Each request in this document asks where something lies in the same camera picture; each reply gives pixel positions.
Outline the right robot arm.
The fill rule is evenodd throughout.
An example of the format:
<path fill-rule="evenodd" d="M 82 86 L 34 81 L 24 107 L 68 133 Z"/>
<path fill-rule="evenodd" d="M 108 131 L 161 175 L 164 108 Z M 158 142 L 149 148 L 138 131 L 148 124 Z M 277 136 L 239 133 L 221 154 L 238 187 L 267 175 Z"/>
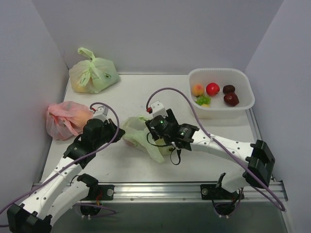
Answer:
<path fill-rule="evenodd" d="M 145 122 L 154 140 L 163 139 L 165 145 L 178 151 L 206 152 L 238 164 L 236 174 L 223 173 L 216 185 L 218 197 L 226 199 L 246 186 L 260 189 L 269 187 L 275 158 L 266 142 L 239 142 L 210 134 L 202 126 L 178 124 L 171 109 Z"/>

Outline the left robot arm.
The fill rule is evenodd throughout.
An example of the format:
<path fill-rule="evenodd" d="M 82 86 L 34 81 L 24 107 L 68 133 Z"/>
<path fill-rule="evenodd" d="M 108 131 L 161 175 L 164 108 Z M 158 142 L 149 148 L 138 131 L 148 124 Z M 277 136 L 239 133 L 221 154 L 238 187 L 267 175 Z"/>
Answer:
<path fill-rule="evenodd" d="M 21 203 L 6 208 L 13 233 L 49 233 L 53 224 L 80 200 L 100 193 L 98 180 L 81 171 L 108 145 L 118 142 L 125 131 L 111 119 L 93 118 L 81 135 L 67 147 L 53 172 Z"/>

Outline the light green fruit bag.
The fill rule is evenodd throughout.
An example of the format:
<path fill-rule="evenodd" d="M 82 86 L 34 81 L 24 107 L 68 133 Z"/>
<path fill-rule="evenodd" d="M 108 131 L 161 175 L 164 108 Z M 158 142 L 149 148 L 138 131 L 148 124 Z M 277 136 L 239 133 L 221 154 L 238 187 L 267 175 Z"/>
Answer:
<path fill-rule="evenodd" d="M 123 140 L 130 146 L 148 154 L 154 161 L 158 163 L 165 162 L 164 156 L 170 155 L 173 151 L 173 146 L 165 146 L 165 147 L 156 147 L 154 145 L 164 145 L 163 139 L 158 139 L 156 141 L 153 140 L 152 136 L 148 136 L 147 141 L 147 133 L 149 132 L 148 128 L 145 125 L 145 122 L 150 118 L 144 116 L 131 116 L 126 119 L 122 124 L 121 128 L 125 131 L 123 135 Z"/>

